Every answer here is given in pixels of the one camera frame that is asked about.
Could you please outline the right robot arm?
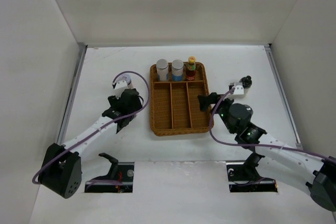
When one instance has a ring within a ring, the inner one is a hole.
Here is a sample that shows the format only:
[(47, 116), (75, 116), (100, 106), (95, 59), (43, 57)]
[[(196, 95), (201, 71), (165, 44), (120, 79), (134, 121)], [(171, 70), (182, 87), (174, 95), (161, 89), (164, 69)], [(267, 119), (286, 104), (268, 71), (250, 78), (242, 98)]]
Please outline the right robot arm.
[(244, 162), (244, 175), (251, 180), (272, 178), (306, 193), (320, 207), (335, 211), (335, 158), (292, 148), (275, 139), (251, 122), (250, 106), (235, 103), (216, 92), (198, 95), (201, 111), (209, 109), (218, 114), (229, 133), (235, 135), (234, 146), (250, 150)]

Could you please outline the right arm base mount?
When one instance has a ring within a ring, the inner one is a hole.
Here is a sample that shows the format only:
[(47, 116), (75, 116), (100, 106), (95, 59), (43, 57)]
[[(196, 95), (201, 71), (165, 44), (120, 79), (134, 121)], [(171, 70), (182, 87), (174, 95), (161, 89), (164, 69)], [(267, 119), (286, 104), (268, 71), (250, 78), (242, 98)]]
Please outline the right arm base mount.
[(263, 157), (252, 153), (245, 161), (226, 163), (229, 191), (231, 193), (277, 193), (274, 179), (261, 177), (256, 170)]

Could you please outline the red sauce bottle yellow cap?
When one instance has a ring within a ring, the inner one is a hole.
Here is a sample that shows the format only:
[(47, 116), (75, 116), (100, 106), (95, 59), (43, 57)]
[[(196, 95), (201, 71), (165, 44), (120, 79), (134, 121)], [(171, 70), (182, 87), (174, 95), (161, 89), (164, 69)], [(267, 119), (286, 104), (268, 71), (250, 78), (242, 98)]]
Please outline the red sauce bottle yellow cap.
[(195, 80), (196, 75), (196, 59), (194, 56), (188, 58), (188, 63), (186, 65), (186, 79), (188, 81)]

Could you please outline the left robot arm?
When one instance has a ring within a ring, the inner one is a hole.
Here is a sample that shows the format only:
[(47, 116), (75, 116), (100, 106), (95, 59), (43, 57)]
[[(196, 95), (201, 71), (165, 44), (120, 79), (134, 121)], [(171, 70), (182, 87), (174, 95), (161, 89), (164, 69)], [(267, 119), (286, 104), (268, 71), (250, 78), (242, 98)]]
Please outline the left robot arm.
[(51, 144), (34, 182), (47, 187), (62, 198), (70, 198), (82, 181), (81, 156), (94, 141), (108, 130), (119, 133), (143, 108), (143, 98), (136, 89), (125, 89), (119, 97), (108, 97), (110, 107), (87, 130), (72, 140)]

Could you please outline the blue label spice jar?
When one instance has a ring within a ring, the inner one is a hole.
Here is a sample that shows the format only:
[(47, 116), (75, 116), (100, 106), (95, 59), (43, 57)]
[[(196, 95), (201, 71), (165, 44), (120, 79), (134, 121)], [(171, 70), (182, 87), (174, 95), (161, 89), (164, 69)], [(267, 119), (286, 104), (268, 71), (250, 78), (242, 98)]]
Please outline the blue label spice jar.
[(184, 62), (181, 60), (174, 60), (172, 62), (172, 81), (182, 81), (184, 71)]

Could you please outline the white bottle black cap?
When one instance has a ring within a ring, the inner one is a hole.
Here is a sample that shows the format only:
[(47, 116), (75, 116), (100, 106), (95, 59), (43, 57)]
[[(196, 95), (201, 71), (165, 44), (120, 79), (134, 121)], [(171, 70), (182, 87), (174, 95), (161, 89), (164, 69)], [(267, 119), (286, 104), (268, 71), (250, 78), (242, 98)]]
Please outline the white bottle black cap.
[(242, 77), (239, 82), (242, 83), (242, 86), (244, 88), (244, 95), (243, 95), (243, 97), (245, 97), (248, 94), (248, 91), (251, 88), (252, 83), (253, 83), (252, 79), (251, 79), (251, 76), (247, 75), (245, 77)]

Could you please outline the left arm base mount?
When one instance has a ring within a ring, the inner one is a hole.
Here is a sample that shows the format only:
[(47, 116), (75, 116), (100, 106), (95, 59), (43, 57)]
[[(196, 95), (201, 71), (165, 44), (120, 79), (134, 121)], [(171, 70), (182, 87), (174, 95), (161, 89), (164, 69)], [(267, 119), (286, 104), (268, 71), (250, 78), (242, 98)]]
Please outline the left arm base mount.
[(119, 162), (107, 153), (100, 153), (101, 158), (110, 163), (109, 170), (85, 182), (85, 193), (132, 193), (134, 180), (134, 162)]

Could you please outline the purple label spice jar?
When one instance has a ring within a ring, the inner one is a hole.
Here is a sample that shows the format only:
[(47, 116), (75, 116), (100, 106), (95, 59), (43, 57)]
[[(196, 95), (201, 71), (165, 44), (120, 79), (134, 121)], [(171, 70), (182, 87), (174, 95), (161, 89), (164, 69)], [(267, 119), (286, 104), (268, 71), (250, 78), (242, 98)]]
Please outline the purple label spice jar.
[(160, 59), (156, 62), (156, 71), (158, 81), (166, 82), (169, 80), (169, 64), (165, 59)]

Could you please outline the red label jar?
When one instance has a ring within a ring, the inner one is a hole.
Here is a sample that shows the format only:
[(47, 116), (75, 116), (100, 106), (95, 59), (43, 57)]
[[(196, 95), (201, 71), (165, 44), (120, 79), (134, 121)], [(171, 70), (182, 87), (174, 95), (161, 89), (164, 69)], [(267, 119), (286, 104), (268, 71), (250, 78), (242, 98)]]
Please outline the red label jar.
[(130, 77), (129, 74), (124, 74), (123, 77), (122, 77), (122, 79), (127, 82), (127, 85), (128, 85), (129, 89), (133, 89), (134, 88), (133, 83), (132, 83), (132, 79), (131, 79), (131, 77)]

